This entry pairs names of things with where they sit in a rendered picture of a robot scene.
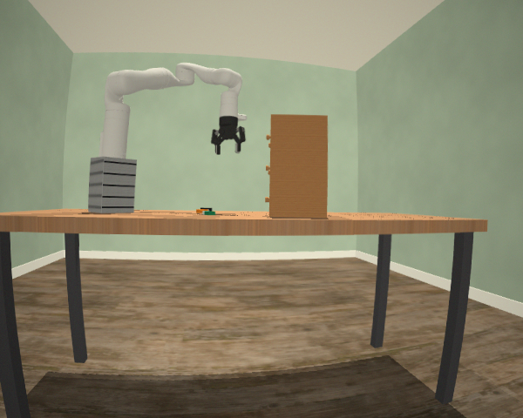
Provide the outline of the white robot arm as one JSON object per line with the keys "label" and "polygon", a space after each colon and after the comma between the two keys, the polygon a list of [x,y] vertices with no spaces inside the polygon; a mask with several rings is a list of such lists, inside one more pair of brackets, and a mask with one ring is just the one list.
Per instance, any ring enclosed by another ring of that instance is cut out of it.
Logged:
{"label": "white robot arm", "polygon": [[159,90],[174,86],[189,86],[195,74],[206,84],[222,84],[228,91],[221,94],[220,117],[233,116],[238,121],[247,120],[238,114],[238,96],[242,78],[227,68],[212,69],[197,64],[180,63],[176,66],[176,77],[166,68],[146,71],[123,70],[108,75],[105,82],[105,122],[100,134],[99,157],[126,158],[130,106],[123,103],[124,95],[137,91]]}

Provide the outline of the brown wooden chest of drawers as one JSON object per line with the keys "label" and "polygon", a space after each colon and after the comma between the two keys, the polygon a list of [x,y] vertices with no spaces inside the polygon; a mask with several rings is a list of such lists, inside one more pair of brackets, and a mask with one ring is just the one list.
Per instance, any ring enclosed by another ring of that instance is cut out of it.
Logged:
{"label": "brown wooden chest of drawers", "polygon": [[328,116],[271,114],[269,217],[327,218]]}

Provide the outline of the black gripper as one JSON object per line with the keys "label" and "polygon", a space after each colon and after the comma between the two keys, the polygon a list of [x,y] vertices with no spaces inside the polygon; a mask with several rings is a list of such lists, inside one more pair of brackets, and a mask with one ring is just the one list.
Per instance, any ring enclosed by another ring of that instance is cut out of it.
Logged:
{"label": "black gripper", "polygon": [[[233,116],[222,116],[219,119],[219,125],[220,125],[219,130],[213,129],[212,139],[211,139],[211,144],[215,145],[215,153],[217,155],[221,154],[220,144],[224,141],[224,139],[225,140],[234,139],[234,141],[236,142],[235,153],[240,153],[241,143],[245,142],[246,138],[245,138],[244,127],[239,126],[239,128],[237,128],[238,118],[233,117]],[[237,132],[240,133],[240,139],[236,135]],[[219,133],[220,133],[220,135],[219,135]]]}

